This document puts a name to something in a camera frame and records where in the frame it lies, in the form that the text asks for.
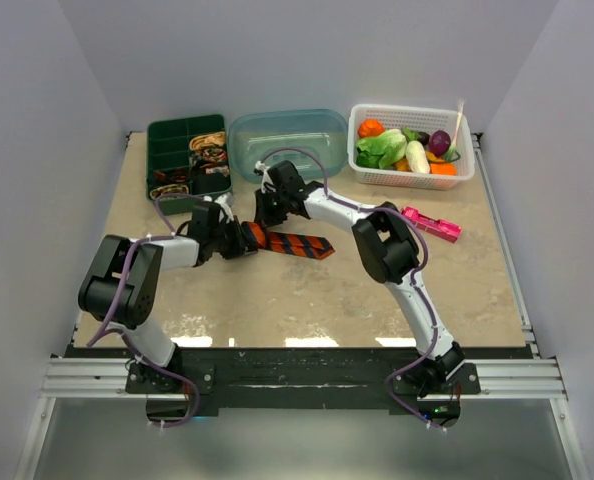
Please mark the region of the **orange navy striped tie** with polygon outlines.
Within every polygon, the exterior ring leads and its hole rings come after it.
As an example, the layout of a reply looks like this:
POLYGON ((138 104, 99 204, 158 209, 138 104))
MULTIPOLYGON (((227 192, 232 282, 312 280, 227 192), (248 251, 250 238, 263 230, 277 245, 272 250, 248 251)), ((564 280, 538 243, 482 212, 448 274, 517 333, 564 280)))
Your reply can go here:
POLYGON ((335 253, 332 244, 323 237, 274 232, 253 222, 242 222, 241 228, 256 249, 315 260, 335 253))

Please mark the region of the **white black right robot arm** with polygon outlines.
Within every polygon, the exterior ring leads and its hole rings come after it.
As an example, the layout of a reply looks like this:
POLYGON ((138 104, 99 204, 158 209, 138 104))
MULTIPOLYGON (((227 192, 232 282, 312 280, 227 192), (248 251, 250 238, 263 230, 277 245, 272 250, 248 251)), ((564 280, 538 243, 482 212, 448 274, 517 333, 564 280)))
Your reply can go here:
POLYGON ((307 183, 289 161, 273 166, 258 161, 254 172, 261 177, 257 221, 275 226, 292 214, 351 234, 366 273, 394 297, 413 333, 419 358, 389 379, 409 382, 421 398, 453 386, 465 354, 442 322, 423 281, 427 245, 397 207, 353 201, 335 194, 326 182, 307 183))

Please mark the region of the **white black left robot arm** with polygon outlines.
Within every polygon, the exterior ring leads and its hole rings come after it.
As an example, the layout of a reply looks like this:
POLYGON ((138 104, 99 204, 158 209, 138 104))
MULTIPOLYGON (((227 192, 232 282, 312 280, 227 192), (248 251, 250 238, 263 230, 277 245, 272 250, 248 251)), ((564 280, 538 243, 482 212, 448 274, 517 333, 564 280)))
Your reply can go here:
POLYGON ((152 318, 160 273, 255 251, 230 208, 213 201, 194 204, 190 219, 164 235, 105 236, 78 293, 80 310, 99 322, 87 346, 117 334, 134 352, 139 377, 161 392, 192 393, 180 348, 152 318))

